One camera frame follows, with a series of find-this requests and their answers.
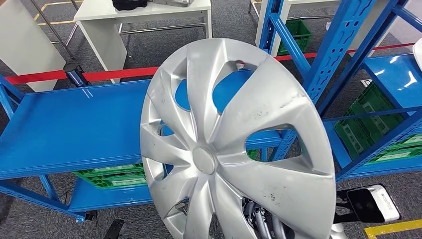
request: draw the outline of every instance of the green plastic crate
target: green plastic crate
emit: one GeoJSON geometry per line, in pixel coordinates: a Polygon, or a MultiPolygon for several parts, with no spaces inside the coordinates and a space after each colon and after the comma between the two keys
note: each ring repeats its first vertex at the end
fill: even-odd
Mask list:
{"type": "Polygon", "coordinates": [[[371,159],[367,164],[382,163],[386,161],[406,159],[422,155],[422,145],[404,147],[401,149],[387,149],[371,159]]]}
{"type": "MultiPolygon", "coordinates": [[[[356,114],[393,110],[395,107],[391,101],[381,92],[376,84],[369,86],[360,94],[351,106],[356,114]]],[[[386,135],[392,129],[404,121],[401,114],[391,114],[362,118],[366,128],[376,135],[374,140],[377,142],[382,136],[386,135]]]]}
{"type": "Polygon", "coordinates": [[[142,171],[82,178],[99,189],[133,187],[146,184],[142,171]]]}
{"type": "MultiPolygon", "coordinates": [[[[308,30],[308,28],[305,26],[303,21],[300,19],[287,20],[286,27],[287,27],[287,30],[289,30],[290,34],[293,36],[293,39],[298,44],[299,48],[302,50],[302,52],[306,51],[306,48],[308,47],[312,34],[308,30]]],[[[280,47],[278,48],[277,55],[281,56],[281,55],[287,55],[287,54],[288,54],[287,49],[281,42],[280,47]]]]}
{"type": "Polygon", "coordinates": [[[99,189],[133,187],[146,184],[142,164],[95,168],[73,172],[99,189]]]}
{"type": "Polygon", "coordinates": [[[413,134],[407,137],[405,140],[390,146],[389,149],[401,149],[411,146],[422,146],[422,133],[413,134]]]}
{"type": "Polygon", "coordinates": [[[258,159],[258,149],[248,150],[246,153],[248,154],[249,158],[253,160],[258,159]]]}
{"type": "MultiPolygon", "coordinates": [[[[350,106],[344,116],[361,115],[370,112],[379,112],[394,109],[393,104],[380,91],[376,84],[370,84],[350,106]]],[[[338,136],[346,146],[352,159],[355,159],[364,150],[378,142],[384,135],[394,129],[404,120],[401,114],[363,117],[360,119],[341,120],[335,126],[338,136]],[[345,125],[358,125],[351,127],[352,133],[347,134],[342,127],[345,125]]]]}
{"type": "Polygon", "coordinates": [[[375,143],[360,119],[340,120],[335,124],[334,129],[352,159],[357,158],[375,143]]]}
{"type": "Polygon", "coordinates": [[[141,163],[138,164],[129,164],[123,166],[114,166],[114,167],[106,167],[106,168],[94,168],[94,169],[87,169],[87,170],[80,170],[73,172],[78,177],[93,177],[93,176],[101,176],[101,175],[110,175],[110,174],[119,174],[119,173],[131,173],[137,171],[143,171],[144,167],[141,163]]]}

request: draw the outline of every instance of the silver hubcap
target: silver hubcap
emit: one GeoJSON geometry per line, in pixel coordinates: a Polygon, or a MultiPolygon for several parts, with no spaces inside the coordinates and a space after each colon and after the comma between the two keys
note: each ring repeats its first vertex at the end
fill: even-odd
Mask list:
{"type": "Polygon", "coordinates": [[[149,85],[141,117],[141,153],[148,187],[164,224],[176,239],[208,239],[216,214],[226,239],[256,239],[246,221],[247,197],[288,225],[296,239],[325,239],[335,210],[335,180],[326,132],[293,75],[262,50],[230,39],[205,39],[173,53],[149,85]],[[214,87],[241,60],[253,71],[222,114],[214,87]],[[191,110],[175,101],[187,79],[191,110]],[[174,134],[160,136],[160,122],[174,134]],[[276,162],[249,159],[253,133],[294,128],[302,155],[276,162]],[[163,164],[173,170],[165,175],[163,164]],[[189,198],[187,215],[177,204],[189,198]]]}

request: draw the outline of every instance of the gray carpet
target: gray carpet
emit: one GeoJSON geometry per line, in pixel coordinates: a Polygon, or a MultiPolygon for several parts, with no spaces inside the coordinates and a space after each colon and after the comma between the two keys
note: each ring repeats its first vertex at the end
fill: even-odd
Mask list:
{"type": "MultiPolygon", "coordinates": [[[[40,6],[53,0],[37,0],[40,6]]],[[[22,0],[28,10],[35,15],[36,11],[31,6],[29,0],[22,0]]],[[[212,0],[212,26],[214,37],[227,37],[237,39],[250,44],[254,44],[257,16],[248,14],[247,0],[212,0]]],[[[326,15],[334,14],[335,9],[308,9],[301,11],[293,11],[289,16],[309,16],[309,15],[326,15]]],[[[50,21],[71,20],[75,14],[75,10],[71,4],[60,4],[49,6],[45,10],[45,14],[50,21]]],[[[320,46],[322,38],[325,34],[325,24],[329,19],[307,20],[306,25],[311,30],[313,37],[307,49],[307,52],[316,52],[320,46]]],[[[139,29],[146,27],[156,27],[163,25],[173,25],[181,23],[195,23],[200,19],[181,19],[177,21],[160,21],[147,23],[125,24],[124,30],[139,29]]],[[[73,24],[55,25],[55,29],[59,32],[63,39],[66,39],[70,33],[73,24]]],[[[50,39],[54,40],[54,35],[49,31],[47,26],[42,26],[50,39]]],[[[128,49],[128,58],[125,68],[148,67],[160,65],[171,53],[179,47],[204,38],[205,34],[200,28],[172,30],[164,32],[151,32],[138,35],[124,36],[123,41],[128,49]]],[[[383,45],[398,43],[397,40],[388,35],[383,45]]],[[[59,52],[65,59],[70,60],[66,52],[57,46],[59,52]]],[[[84,39],[82,32],[78,29],[69,45],[71,51],[77,56],[77,62],[85,71],[102,71],[102,67],[90,48],[88,42],[84,39]]],[[[390,54],[403,52],[406,49],[384,50],[377,54],[390,54]]],[[[339,69],[344,68],[345,64],[350,60],[346,56],[339,69]]],[[[283,64],[301,81],[301,77],[297,72],[292,61],[285,61],[283,64]]],[[[338,78],[340,70],[338,70],[333,80],[330,82],[328,89],[332,86],[335,79],[338,78]]],[[[0,62],[0,74],[9,76],[13,72],[2,62],[0,62]]],[[[345,91],[340,95],[333,107],[328,112],[329,116],[339,116],[347,110],[349,105],[364,89],[360,80],[368,79],[368,75],[359,72],[346,86],[345,91]]],[[[31,92],[26,85],[18,86],[24,92],[31,92]]],[[[59,81],[56,89],[69,88],[71,85],[68,81],[59,81]]],[[[4,129],[8,120],[4,111],[0,109],[0,129],[4,129]]],[[[387,186],[390,194],[394,198],[403,215],[402,221],[420,219],[422,214],[422,173],[398,174],[385,177],[365,178],[348,180],[338,185],[339,189],[382,183],[387,186]]],[[[54,174],[50,175],[50,179],[56,188],[57,194],[64,203],[69,203],[71,191],[75,182],[73,174],[54,174]]],[[[34,190],[40,194],[45,194],[37,177],[24,178],[15,180],[16,183],[23,187],[34,190]]],[[[121,239],[167,239],[171,238],[167,229],[159,219],[153,205],[143,205],[127,208],[115,208],[100,210],[98,219],[92,222],[82,224],[75,223],[73,218],[63,216],[59,213],[28,204],[21,200],[0,194],[0,238],[10,239],[101,239],[106,234],[113,219],[121,219],[125,221],[123,230],[121,231],[121,239]]],[[[364,228],[373,225],[361,223],[345,224],[346,232],[351,239],[364,239],[366,235],[364,228]]],[[[217,223],[212,226],[212,235],[214,238],[222,238],[217,223]]],[[[413,230],[390,235],[379,236],[379,239],[419,239],[421,230],[413,230]]]]}

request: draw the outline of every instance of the yellow floor tape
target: yellow floor tape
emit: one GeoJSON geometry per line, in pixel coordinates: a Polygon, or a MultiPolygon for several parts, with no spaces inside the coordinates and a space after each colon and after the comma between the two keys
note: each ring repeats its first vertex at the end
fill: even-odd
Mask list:
{"type": "MultiPolygon", "coordinates": [[[[76,3],[79,2],[83,2],[83,0],[77,0],[75,1],[76,3]]],[[[72,3],[71,1],[60,1],[60,2],[51,2],[51,3],[46,3],[44,4],[44,6],[42,6],[41,11],[44,11],[46,7],[51,6],[51,5],[58,5],[58,4],[69,4],[72,3]]],[[[37,15],[35,15],[34,20],[37,21],[37,19],[40,17],[39,13],[37,13],[37,15]]],[[[57,24],[66,24],[66,23],[73,23],[75,22],[74,20],[70,20],[70,21],[54,21],[54,22],[50,22],[51,25],[57,25],[57,24]]],[[[45,26],[45,23],[39,23],[39,26],[45,26]]]]}
{"type": "Polygon", "coordinates": [[[414,220],[403,223],[394,223],[378,227],[365,228],[365,232],[368,236],[368,239],[376,239],[378,235],[398,233],[419,228],[422,228],[422,220],[414,220]]]}

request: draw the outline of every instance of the white table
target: white table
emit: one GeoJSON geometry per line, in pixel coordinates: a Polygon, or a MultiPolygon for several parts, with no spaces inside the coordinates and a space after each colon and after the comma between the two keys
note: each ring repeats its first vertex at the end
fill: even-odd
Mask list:
{"type": "Polygon", "coordinates": [[[210,0],[194,0],[188,7],[149,2],[145,8],[130,11],[116,10],[111,0],[84,0],[75,20],[104,69],[111,71],[123,69],[127,54],[116,24],[187,17],[203,17],[206,37],[212,37],[210,0]]]}
{"type": "MultiPolygon", "coordinates": [[[[363,39],[368,34],[371,27],[374,25],[376,19],[379,17],[382,10],[387,5],[389,0],[378,0],[375,5],[372,7],[371,11],[368,14],[368,17],[363,22],[362,26],[360,27],[358,33],[356,34],[355,38],[353,39],[352,43],[350,44],[349,49],[357,49],[359,45],[362,43],[363,39]]],[[[291,10],[298,10],[298,9],[309,9],[309,8],[322,8],[322,7],[331,7],[331,6],[338,6],[340,4],[340,0],[284,0],[283,6],[281,8],[280,19],[282,22],[286,23],[287,16],[289,11],[291,10]]],[[[262,26],[264,24],[264,17],[265,11],[267,8],[267,0],[262,1],[261,11],[259,13],[259,21],[258,21],[258,29],[256,31],[256,38],[255,44],[259,46],[259,42],[261,40],[261,32],[262,26]]],[[[379,43],[384,39],[385,35],[388,31],[384,34],[383,37],[380,38],[379,43]]],[[[274,38],[273,48],[271,50],[271,55],[277,55],[278,46],[280,45],[280,36],[276,34],[274,38]]]]}
{"type": "MultiPolygon", "coordinates": [[[[63,69],[65,60],[19,0],[0,4],[0,59],[17,75],[63,69]]],[[[36,92],[49,91],[57,80],[31,82],[36,92]]]]}

